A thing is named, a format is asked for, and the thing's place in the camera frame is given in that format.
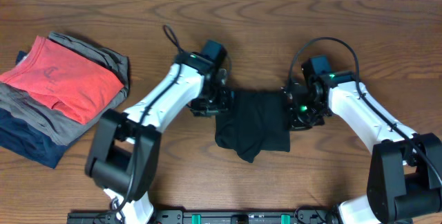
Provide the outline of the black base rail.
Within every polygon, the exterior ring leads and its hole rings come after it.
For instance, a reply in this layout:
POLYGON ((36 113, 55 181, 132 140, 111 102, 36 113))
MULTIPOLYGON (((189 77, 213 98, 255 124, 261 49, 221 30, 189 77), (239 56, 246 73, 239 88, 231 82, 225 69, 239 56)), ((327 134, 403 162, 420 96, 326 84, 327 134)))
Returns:
POLYGON ((183 209, 156 209, 150 218, 127 214, 72 212, 67 224, 145 223, 145 224, 339 224, 335 210, 302 206, 292 212, 190 212, 183 209))

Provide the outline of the navy folded t-shirt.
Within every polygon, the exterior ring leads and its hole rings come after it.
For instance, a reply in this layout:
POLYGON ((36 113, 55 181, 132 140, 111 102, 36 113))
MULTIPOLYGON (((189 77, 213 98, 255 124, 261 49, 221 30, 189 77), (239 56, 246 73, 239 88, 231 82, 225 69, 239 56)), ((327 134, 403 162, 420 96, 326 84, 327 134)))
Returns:
POLYGON ((54 130, 53 112, 25 91, 1 83, 1 146, 54 169, 79 138, 54 130))

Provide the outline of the red folded t-shirt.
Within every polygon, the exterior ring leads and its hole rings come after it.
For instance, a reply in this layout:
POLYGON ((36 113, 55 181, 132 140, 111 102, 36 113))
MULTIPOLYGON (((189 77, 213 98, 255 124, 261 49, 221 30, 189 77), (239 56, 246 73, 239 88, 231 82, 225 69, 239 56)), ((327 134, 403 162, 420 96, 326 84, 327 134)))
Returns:
POLYGON ((123 89, 113 72, 40 36, 1 81, 80 124, 90 122, 123 89))

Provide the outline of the black t-shirt with logo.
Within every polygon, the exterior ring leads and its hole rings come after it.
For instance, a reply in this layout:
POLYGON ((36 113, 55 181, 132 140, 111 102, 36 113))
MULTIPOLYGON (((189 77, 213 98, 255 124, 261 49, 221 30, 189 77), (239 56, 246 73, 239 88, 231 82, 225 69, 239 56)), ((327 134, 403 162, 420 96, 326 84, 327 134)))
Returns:
POLYGON ((252 163, 262 151, 290 151, 285 96, 277 91, 236 91, 232 109, 215 118, 215 142, 252 163))

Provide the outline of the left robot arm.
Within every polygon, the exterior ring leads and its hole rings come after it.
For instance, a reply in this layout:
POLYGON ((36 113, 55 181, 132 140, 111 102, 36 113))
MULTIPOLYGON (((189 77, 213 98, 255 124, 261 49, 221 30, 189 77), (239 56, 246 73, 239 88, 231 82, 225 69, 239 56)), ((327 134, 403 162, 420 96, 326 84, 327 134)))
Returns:
POLYGON ((154 212, 148 191, 157 171, 161 137, 185 107, 198 117, 229 108, 231 93, 221 67, 225 49, 180 51, 168 75, 140 102, 123 112, 107 110, 86 161, 86 175, 111 198, 111 210, 89 223, 148 223, 154 212))

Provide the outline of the grey folded t-shirt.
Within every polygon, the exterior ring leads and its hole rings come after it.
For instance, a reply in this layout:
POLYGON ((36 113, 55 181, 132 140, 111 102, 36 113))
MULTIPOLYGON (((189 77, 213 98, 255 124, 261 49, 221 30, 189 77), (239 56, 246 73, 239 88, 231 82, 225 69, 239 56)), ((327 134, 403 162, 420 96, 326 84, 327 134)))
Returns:
POLYGON ((127 98, 128 71, 128 57, 51 32, 1 75, 1 108, 67 146, 127 98))

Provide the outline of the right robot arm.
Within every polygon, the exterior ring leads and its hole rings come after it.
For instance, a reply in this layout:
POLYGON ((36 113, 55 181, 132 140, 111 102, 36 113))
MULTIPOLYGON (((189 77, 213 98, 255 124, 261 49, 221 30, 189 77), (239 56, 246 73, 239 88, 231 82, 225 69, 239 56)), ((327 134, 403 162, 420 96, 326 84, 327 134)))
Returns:
POLYGON ((289 79, 289 128, 304 131, 341 117, 371 153, 364 196, 338 204, 326 223, 411 223, 441 211, 441 140, 419 134, 386 111, 347 71, 289 79))

